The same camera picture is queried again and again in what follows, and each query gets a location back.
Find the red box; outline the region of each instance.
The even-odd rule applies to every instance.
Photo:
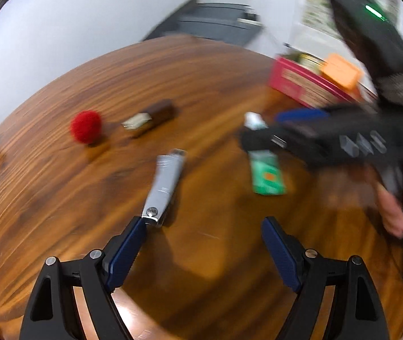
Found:
[[[311,108],[354,101],[328,80],[285,58],[275,60],[269,86]]]

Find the blue rubber pad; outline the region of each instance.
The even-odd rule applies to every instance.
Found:
[[[296,262],[268,218],[261,224],[261,234],[283,283],[294,292],[298,292],[302,284],[297,277]]]
[[[329,114],[323,110],[297,109],[277,114],[275,116],[275,121],[277,121],[277,123],[282,123],[284,121],[304,121],[304,120],[322,119],[325,117],[329,117]]]
[[[116,287],[123,284],[145,238],[146,224],[145,220],[140,218],[118,249],[115,257],[110,261],[108,279],[105,283],[108,292],[113,292]]]

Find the red pom-pom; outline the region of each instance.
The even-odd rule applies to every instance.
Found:
[[[99,139],[101,129],[101,116],[96,111],[82,111],[71,121],[72,136],[76,141],[87,145]]]

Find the wood grain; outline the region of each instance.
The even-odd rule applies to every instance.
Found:
[[[282,156],[288,194],[252,192],[237,131],[246,111],[270,118],[296,106],[269,89],[272,60],[188,36],[136,44],[92,60],[37,92],[0,126],[0,335],[18,338],[46,257],[81,258],[141,212],[155,158],[188,152],[179,209],[152,231],[114,298],[138,339],[274,339],[295,295],[282,285],[260,236],[275,215],[323,256],[358,254],[374,279],[392,339],[403,331],[403,248],[386,242],[371,190],[341,169],[309,173]],[[171,98],[176,119],[130,139],[120,123]],[[76,144],[81,110],[100,111],[105,141]],[[88,339],[96,339],[76,291]],[[314,339],[327,320],[328,300]]]

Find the green led light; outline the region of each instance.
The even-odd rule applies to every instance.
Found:
[[[383,19],[384,17],[382,16],[382,14],[378,11],[376,11],[375,9],[373,9],[371,6],[365,5],[366,9],[368,11],[371,11],[373,14],[375,14],[379,19]]]

